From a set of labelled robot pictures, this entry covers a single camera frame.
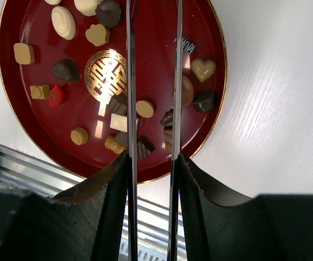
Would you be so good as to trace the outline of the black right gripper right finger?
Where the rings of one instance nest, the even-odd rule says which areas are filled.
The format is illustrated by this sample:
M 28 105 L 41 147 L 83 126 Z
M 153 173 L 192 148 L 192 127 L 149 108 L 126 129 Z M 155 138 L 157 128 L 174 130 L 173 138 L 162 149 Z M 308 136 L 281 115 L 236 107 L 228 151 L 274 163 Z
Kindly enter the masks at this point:
M 243 195 L 179 157 L 188 260 L 313 260 L 313 195 Z

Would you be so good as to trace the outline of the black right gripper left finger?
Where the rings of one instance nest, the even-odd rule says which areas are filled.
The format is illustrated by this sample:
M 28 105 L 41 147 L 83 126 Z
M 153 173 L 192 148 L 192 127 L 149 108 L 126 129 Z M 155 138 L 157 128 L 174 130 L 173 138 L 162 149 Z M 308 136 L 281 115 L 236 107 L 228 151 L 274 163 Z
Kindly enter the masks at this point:
M 0 189 L 0 260 L 117 260 L 128 163 L 123 152 L 54 197 Z

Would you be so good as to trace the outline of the red lips chocolate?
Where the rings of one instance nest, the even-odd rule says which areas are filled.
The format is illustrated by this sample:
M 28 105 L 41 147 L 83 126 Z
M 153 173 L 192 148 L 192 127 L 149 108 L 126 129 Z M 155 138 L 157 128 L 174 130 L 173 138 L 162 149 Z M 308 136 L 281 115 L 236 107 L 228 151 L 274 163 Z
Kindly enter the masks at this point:
M 55 85 L 49 93 L 49 106 L 51 108 L 57 107 L 64 103 L 66 99 L 65 92 L 62 87 Z

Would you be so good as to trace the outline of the dark strawberry chocolate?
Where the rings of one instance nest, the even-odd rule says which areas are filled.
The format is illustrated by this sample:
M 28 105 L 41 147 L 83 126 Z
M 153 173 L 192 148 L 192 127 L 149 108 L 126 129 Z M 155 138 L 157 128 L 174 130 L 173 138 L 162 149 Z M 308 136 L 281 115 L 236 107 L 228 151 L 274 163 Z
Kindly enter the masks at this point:
M 72 59 L 63 59 L 56 62 L 52 69 L 57 79 L 68 82 L 77 82 L 80 79 L 80 72 Z

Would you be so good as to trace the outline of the tan shell chocolate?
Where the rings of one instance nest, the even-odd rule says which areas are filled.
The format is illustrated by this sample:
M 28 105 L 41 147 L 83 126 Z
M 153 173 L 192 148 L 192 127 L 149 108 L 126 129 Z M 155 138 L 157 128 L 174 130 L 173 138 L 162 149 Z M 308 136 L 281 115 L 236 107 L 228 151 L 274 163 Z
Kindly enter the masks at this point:
M 86 30 L 85 36 L 95 47 L 103 46 L 110 41 L 110 29 L 102 24 L 92 24 Z

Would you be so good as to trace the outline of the dark fluted round chocolate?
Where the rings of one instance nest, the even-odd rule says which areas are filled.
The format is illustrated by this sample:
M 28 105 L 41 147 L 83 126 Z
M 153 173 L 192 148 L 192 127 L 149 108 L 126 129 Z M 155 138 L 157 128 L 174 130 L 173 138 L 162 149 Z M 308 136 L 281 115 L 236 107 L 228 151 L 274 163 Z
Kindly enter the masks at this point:
M 118 25 L 122 10 L 116 1 L 105 0 L 97 5 L 95 12 L 100 24 L 113 28 Z

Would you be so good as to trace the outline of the metal serving tongs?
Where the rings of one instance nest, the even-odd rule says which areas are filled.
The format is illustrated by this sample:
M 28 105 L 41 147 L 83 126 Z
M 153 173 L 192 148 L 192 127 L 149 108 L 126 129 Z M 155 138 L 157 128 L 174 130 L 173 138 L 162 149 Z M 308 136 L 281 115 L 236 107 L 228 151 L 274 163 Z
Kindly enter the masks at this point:
M 132 21 L 133 8 L 126 1 L 126 47 L 127 47 L 127 100 L 128 100 L 128 154 L 131 174 L 128 177 L 128 232 L 129 260 L 137 260 L 137 129 L 136 129 L 136 75 L 135 75 L 135 27 Z M 167 260 L 178 259 L 178 200 L 179 175 L 177 167 L 180 155 L 181 123 L 181 75 L 183 65 L 183 2 L 178 1 L 176 67 L 174 73 L 174 104 L 172 128 L 172 153 L 170 176 L 170 208 L 168 218 Z

